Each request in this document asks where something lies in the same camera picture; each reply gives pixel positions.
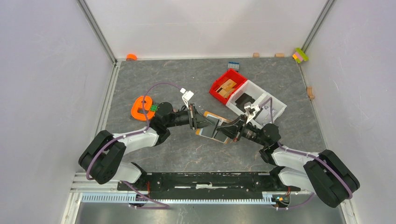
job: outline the white bin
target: white bin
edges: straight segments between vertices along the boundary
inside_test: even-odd
[[[255,104],[264,103],[268,98],[272,97],[272,109],[274,120],[277,119],[285,110],[286,104],[282,103],[279,99],[275,98],[256,84],[252,83],[250,80],[247,80],[240,88],[238,88],[230,97],[226,103],[226,106],[230,108],[234,113],[241,115],[245,112],[241,111],[237,106],[235,101],[243,94],[246,93],[250,95],[253,99],[255,99]],[[260,96],[264,96],[263,100],[257,102],[257,99]],[[269,114],[269,102],[263,106],[263,111],[251,121],[253,125],[256,125],[258,128],[262,128],[264,125],[271,123],[271,117]]]

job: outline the metal frame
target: metal frame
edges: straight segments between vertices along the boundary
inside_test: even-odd
[[[152,203],[137,200],[137,193],[134,192],[117,192],[117,193],[83,193],[81,202],[84,203],[133,203],[145,204]],[[156,200],[166,204],[276,204],[271,201],[272,194],[263,193],[262,199],[159,199]]]
[[[100,132],[101,130],[104,130],[105,127],[106,127],[107,117],[109,116],[110,105],[111,105],[111,102],[112,102],[112,99],[113,99],[115,85],[117,83],[118,72],[120,71],[120,65],[121,65],[121,62],[117,62],[114,65],[114,67],[113,67],[113,70],[112,70],[112,73],[111,73],[111,76],[110,76],[110,79],[109,79],[109,85],[107,86],[106,95],[105,95],[105,99],[104,99],[104,102],[103,102],[102,110],[100,111],[100,116],[99,116],[99,120],[98,120],[98,126],[96,127],[95,135],[98,132]]]
[[[333,6],[335,0],[328,0],[323,7],[322,11],[320,12],[319,17],[317,18],[314,26],[312,27],[310,33],[307,36],[307,39],[305,40],[303,46],[301,49],[305,52],[308,47],[310,46],[313,38],[315,37],[316,33],[320,29],[325,17],[328,15],[331,7]],[[106,127],[106,122],[107,122],[107,117],[110,111],[110,105],[111,101],[113,98],[113,93],[115,89],[115,85],[117,82],[117,77],[118,73],[120,70],[120,63],[121,61],[117,61],[117,58],[114,56],[109,44],[107,43],[103,33],[101,32],[95,18],[92,15],[92,12],[90,11],[87,3],[85,0],[77,0],[77,3],[80,5],[81,10],[84,12],[88,22],[90,23],[95,35],[97,36],[99,42],[103,46],[103,48],[106,51],[107,56],[109,59],[113,62],[114,67],[111,73],[111,76],[109,78],[109,85],[107,87],[106,95],[104,98],[102,110],[100,113],[100,117],[98,120],[98,125],[96,128],[96,132],[98,133],[100,130],[103,130]],[[85,178],[85,173],[76,173],[75,178],[73,181],[73,184],[70,189],[69,193],[69,198],[67,200],[66,208],[64,210],[64,215],[62,216],[62,224],[74,224],[77,215],[78,215],[78,210],[81,205],[81,202],[105,202],[104,200],[101,201],[101,199],[98,199],[99,196],[105,196],[105,195],[112,195],[112,196],[118,196],[118,199],[113,198],[111,202],[113,203],[125,203],[123,201],[123,196],[125,196],[128,199],[134,198],[135,196],[134,193],[124,193],[124,192],[119,192],[117,191],[117,181],[109,181],[106,184],[99,185],[96,182],[88,181]],[[249,201],[248,203],[263,203],[266,202],[265,198],[269,195],[276,195],[276,194],[284,194],[285,192],[263,192],[263,201]],[[310,192],[293,192],[294,194],[310,194]],[[350,200],[345,200],[343,203],[341,203],[341,208],[344,214],[344,218],[346,220],[346,224],[358,224],[358,221],[354,215],[354,210],[352,207],[352,203]]]
[[[313,25],[310,33],[307,36],[301,50],[306,52],[308,47],[311,45],[313,38],[316,36],[316,33],[319,31],[320,27],[322,26],[323,21],[325,20],[326,16],[328,15],[330,9],[332,8],[333,4],[336,0],[327,0],[325,6],[323,7],[322,11],[320,12],[318,18],[316,19],[315,24]]]
[[[109,57],[110,61],[112,61],[113,63],[117,63],[117,58],[114,56],[114,53],[112,52],[109,44],[107,43],[105,36],[100,30],[100,27],[96,22],[95,17],[93,17],[93,14],[89,9],[88,4],[86,3],[85,0],[77,0],[77,3],[80,6],[81,10],[83,11],[85,17],[87,18],[89,24],[91,25],[92,30],[97,36],[99,42],[102,44],[103,48],[105,49],[105,52]]]

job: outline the gray floor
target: gray floor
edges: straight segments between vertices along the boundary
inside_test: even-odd
[[[201,112],[210,111],[227,119],[237,117],[209,94],[212,83],[225,71],[230,59],[163,60],[121,63],[107,130],[130,132],[145,126],[131,118],[137,97],[158,82],[174,82],[195,93],[191,103]],[[307,98],[299,67],[291,58],[241,58],[240,73],[281,101],[287,108],[275,124],[280,127],[281,142],[289,147],[319,152],[325,146]],[[149,94],[155,102],[168,101],[182,106],[181,94],[169,86],[158,86]],[[193,171],[269,171],[258,150],[262,147],[247,140],[222,144],[197,136],[188,127],[174,127],[161,145],[144,148],[124,156],[151,172]],[[292,205],[307,196],[293,195]],[[276,211],[268,205],[192,205],[172,204],[170,210],[134,210],[126,204],[82,203],[79,224],[210,224],[210,223],[293,223],[342,224],[340,208],[332,209],[315,197],[307,205],[289,211]]]
[[[287,105],[275,124],[281,142],[291,148],[319,152],[325,146],[300,69],[292,58],[191,59],[122,62],[107,120],[111,133],[130,132],[145,126],[130,115],[139,96],[158,82],[173,82],[194,92],[190,103],[203,113],[209,111],[233,120],[235,113],[222,105],[209,89],[226,72],[229,61],[240,63],[240,74]],[[175,108],[183,105],[180,92],[160,85],[149,95],[155,102],[168,101]],[[260,145],[248,140],[222,144],[197,136],[188,127],[170,129],[171,136],[161,145],[144,148],[124,156],[151,172],[270,171],[258,151]]]
[[[292,196],[292,205],[307,196]],[[340,208],[315,197],[302,208],[276,211],[269,205],[172,204],[170,210],[135,210],[127,204],[82,203],[77,224],[344,224]]]

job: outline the white wall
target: white wall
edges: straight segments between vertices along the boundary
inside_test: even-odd
[[[86,0],[117,58],[291,55],[326,0]]]
[[[395,222],[394,0],[337,1],[303,64],[329,148],[360,180],[362,224]]]
[[[60,223],[112,65],[74,0],[2,1],[0,32],[0,223]]]

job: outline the marble-patterned floor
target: marble-patterned floor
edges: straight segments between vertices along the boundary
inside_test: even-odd
[[[275,121],[281,143],[303,151],[319,152],[325,148],[300,68],[292,58],[236,58],[153,60],[122,62],[111,102],[106,129],[124,133],[143,128],[144,122],[130,114],[137,97],[158,82],[176,83],[194,92],[190,103],[203,113],[212,112],[233,120],[238,117],[212,95],[213,82],[227,70],[229,61],[239,62],[239,72],[287,105]],[[169,85],[155,87],[149,96],[157,102],[183,105],[181,93]],[[170,128],[171,136],[161,145],[143,148],[124,156],[148,172],[196,171],[270,171],[273,166],[260,158],[260,145],[242,139],[236,143],[200,137],[187,126]]]

